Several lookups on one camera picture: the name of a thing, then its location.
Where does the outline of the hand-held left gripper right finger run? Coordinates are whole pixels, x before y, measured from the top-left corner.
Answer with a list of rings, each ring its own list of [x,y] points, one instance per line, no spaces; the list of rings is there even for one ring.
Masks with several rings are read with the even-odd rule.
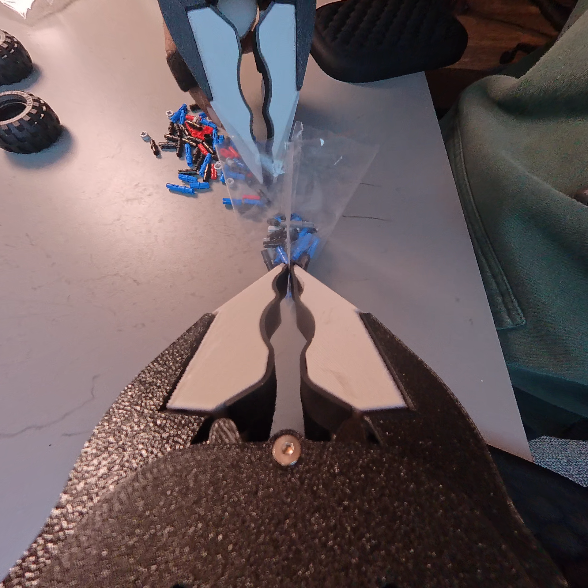
[[[406,408],[358,308],[297,265],[292,285],[309,383],[360,412]]]

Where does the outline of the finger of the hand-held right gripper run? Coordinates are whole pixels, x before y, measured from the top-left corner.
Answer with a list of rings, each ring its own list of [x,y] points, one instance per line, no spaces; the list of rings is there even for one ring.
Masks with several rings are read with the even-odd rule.
[[[252,131],[252,113],[240,85],[242,50],[234,25],[216,8],[189,10],[189,26],[212,97],[213,110],[256,179],[276,178],[275,155],[261,154]]]
[[[267,129],[262,166],[283,173],[283,158],[298,104],[295,6],[273,1],[256,26],[256,59],[263,78],[262,115]]]

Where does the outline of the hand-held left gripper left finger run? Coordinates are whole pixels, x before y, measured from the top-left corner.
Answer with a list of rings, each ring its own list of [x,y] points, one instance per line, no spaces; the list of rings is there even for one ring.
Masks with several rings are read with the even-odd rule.
[[[275,267],[214,312],[169,409],[220,413],[268,380],[274,368],[270,338],[281,324],[288,278],[288,267]]]

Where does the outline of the large pile of toy pins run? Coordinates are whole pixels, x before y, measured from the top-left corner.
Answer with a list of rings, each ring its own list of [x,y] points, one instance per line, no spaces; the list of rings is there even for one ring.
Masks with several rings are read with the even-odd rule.
[[[162,141],[146,131],[139,136],[160,157],[174,152],[182,168],[177,179],[166,184],[173,194],[195,197],[223,184],[229,195],[222,198],[227,208],[243,206],[261,208],[270,205],[268,191],[246,165],[231,138],[197,106],[182,105],[175,112],[167,111],[168,127]]]

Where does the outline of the clear plastic bag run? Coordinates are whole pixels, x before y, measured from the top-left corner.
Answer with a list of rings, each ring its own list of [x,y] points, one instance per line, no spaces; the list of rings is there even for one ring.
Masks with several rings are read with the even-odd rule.
[[[270,205],[232,210],[260,251],[268,234],[268,218],[284,215],[289,222],[291,213],[295,213],[312,221],[322,240],[313,261],[368,171],[378,147],[303,126],[301,122],[295,123],[286,145],[283,173],[259,180],[268,191]]]
[[[1,1],[1,6],[22,19],[40,19],[56,10],[56,1]]]

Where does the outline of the small cluster of toy pins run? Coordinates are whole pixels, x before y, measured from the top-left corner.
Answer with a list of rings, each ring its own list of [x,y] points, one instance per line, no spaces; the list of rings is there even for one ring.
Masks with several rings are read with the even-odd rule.
[[[292,262],[307,269],[322,244],[318,229],[312,221],[291,213],[267,220],[268,234],[262,241],[261,255],[268,270],[281,263]]]

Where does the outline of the black toy tyre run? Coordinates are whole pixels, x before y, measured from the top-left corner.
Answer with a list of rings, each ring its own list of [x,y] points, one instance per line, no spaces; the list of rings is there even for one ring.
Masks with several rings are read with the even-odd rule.
[[[1,86],[19,83],[32,72],[32,59],[23,44],[1,30]]]
[[[48,104],[25,91],[1,93],[1,148],[14,153],[35,153],[52,145],[62,125]]]

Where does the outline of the grey desk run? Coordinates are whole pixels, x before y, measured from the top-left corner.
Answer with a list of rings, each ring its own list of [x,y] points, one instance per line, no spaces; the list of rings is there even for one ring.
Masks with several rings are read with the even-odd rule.
[[[4,576],[121,390],[265,266],[224,187],[171,194],[175,156],[139,137],[161,137],[188,101],[156,1],[77,1],[39,20],[2,6],[1,28],[65,126],[46,151],[1,151]],[[430,365],[489,443],[532,459],[425,75],[350,85],[310,59],[298,117],[380,145],[313,275]]]

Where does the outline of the person's right hand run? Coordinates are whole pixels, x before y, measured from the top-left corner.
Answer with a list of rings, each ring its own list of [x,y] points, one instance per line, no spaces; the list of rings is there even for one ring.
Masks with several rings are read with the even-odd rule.
[[[183,92],[189,92],[194,88],[197,88],[197,82],[180,55],[179,50],[172,39],[171,33],[165,24],[164,40],[166,62],[180,90]]]

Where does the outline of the crumpled clear plastic bag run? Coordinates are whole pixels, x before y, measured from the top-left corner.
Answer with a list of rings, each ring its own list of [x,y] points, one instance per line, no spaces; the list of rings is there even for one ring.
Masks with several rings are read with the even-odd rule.
[[[1,1],[1,6],[22,19],[40,19],[56,10],[56,1]]]

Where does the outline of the person's blue jeans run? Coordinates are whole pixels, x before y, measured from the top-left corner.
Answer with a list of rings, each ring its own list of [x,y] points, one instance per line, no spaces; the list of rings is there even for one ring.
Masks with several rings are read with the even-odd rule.
[[[534,462],[587,487],[587,441],[541,436],[529,441]]]

